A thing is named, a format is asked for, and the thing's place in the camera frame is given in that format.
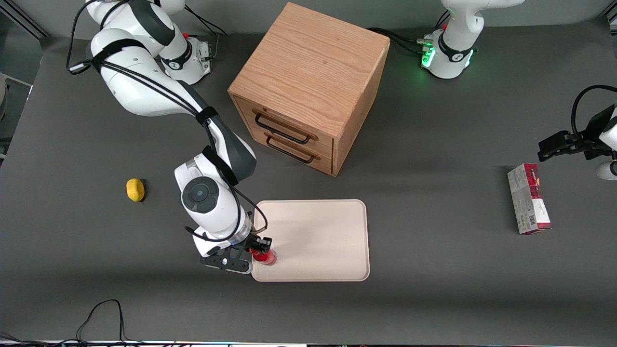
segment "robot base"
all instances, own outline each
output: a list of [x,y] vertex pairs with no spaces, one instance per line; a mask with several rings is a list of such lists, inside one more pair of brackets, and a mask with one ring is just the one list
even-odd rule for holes
[[165,66],[165,73],[176,81],[184,81],[193,85],[212,71],[212,58],[208,42],[199,41],[196,38],[186,39],[192,46],[191,57],[184,63],[181,70],[174,70]]
[[460,61],[451,62],[448,55],[441,50],[438,44],[435,44],[443,32],[443,30],[438,29],[424,36],[424,41],[430,43],[430,46],[422,57],[421,66],[436,77],[449,80],[458,77],[469,66],[473,50],[466,57],[462,57]]

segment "metal handle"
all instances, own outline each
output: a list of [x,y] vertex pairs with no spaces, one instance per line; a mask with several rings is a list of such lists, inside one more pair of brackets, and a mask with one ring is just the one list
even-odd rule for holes
[[315,156],[311,155],[309,159],[302,159],[299,156],[289,153],[287,151],[285,151],[283,148],[280,147],[276,147],[275,145],[270,143],[270,140],[272,140],[271,136],[268,136],[268,138],[266,139],[266,144],[268,144],[268,147],[275,149],[283,154],[287,154],[288,156],[294,158],[295,160],[299,161],[299,162],[303,162],[304,164],[310,164],[311,162],[313,162],[313,159],[315,158]]
[[257,115],[255,116],[255,123],[257,123],[257,125],[259,125],[260,127],[264,128],[264,129],[267,129],[267,130],[269,130],[269,131],[271,131],[271,132],[273,132],[273,133],[275,133],[277,135],[281,135],[282,137],[286,138],[287,140],[290,140],[290,141],[293,141],[293,142],[299,143],[299,144],[307,144],[307,142],[309,142],[309,140],[310,140],[310,135],[307,135],[306,139],[300,140],[300,139],[295,138],[293,136],[287,135],[287,134],[281,132],[280,130],[274,129],[271,126],[266,125],[266,124],[260,122],[259,118],[261,118],[261,117],[262,117],[262,114],[258,112]]

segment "cardboard box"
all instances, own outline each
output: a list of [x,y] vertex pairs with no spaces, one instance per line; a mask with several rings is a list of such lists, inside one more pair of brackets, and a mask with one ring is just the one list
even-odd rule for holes
[[531,235],[552,228],[540,194],[538,165],[525,163],[508,173],[510,192],[521,235]]

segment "drawer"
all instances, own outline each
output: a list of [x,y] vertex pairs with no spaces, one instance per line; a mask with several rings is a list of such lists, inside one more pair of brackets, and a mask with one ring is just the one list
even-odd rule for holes
[[325,174],[332,174],[332,158],[308,151],[269,132],[260,132],[256,135],[255,141]]
[[294,125],[265,107],[256,105],[242,98],[235,97],[244,123],[249,127],[253,137],[258,133],[268,132],[278,135],[293,143],[298,148],[306,148],[317,154],[332,157],[332,138],[314,130],[306,130],[302,125]]

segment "yellow sponge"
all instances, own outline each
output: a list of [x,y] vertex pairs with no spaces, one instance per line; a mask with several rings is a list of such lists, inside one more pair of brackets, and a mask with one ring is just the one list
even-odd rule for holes
[[137,178],[131,178],[126,182],[126,195],[129,199],[138,203],[144,198],[145,194],[144,184]]

